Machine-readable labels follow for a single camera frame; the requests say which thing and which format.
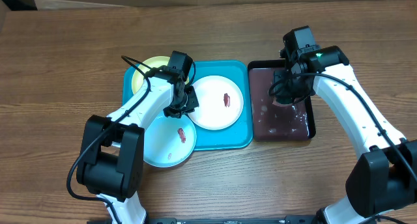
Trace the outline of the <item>white plate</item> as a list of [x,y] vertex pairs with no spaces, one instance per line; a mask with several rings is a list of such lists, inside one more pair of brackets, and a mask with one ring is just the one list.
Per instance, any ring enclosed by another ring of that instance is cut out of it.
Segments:
[[206,130],[222,130],[233,125],[243,112],[244,98],[241,90],[223,76],[206,76],[192,87],[199,106],[189,113],[193,123]]

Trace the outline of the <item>light blue plate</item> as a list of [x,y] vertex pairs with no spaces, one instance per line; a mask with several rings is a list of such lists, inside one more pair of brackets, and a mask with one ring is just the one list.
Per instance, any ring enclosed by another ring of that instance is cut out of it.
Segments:
[[160,168],[177,166],[192,154],[196,139],[195,126],[186,115],[176,119],[161,112],[145,130],[144,162]]

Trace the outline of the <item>green sponge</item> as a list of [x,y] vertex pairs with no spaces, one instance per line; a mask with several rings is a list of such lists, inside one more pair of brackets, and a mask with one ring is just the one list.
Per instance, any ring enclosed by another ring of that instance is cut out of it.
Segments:
[[279,107],[284,107],[288,105],[293,105],[294,100],[295,99],[291,97],[275,96],[273,104]]

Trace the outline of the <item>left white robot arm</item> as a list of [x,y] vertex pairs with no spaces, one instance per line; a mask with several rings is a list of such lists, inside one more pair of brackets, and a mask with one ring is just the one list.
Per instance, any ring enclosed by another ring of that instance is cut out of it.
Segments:
[[137,194],[145,131],[159,113],[180,118],[198,107],[191,70],[193,59],[173,51],[166,65],[142,73],[143,86],[122,107],[87,120],[66,188],[75,199],[104,203],[110,214],[107,223],[148,222]]

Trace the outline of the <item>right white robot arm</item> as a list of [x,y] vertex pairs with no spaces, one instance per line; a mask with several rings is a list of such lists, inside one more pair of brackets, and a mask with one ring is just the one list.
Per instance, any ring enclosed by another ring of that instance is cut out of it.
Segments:
[[416,203],[416,141],[408,140],[377,109],[337,46],[321,48],[308,26],[283,37],[285,70],[274,73],[268,95],[278,106],[317,95],[347,133],[358,161],[346,196],[320,209],[315,223],[398,223],[387,212]]

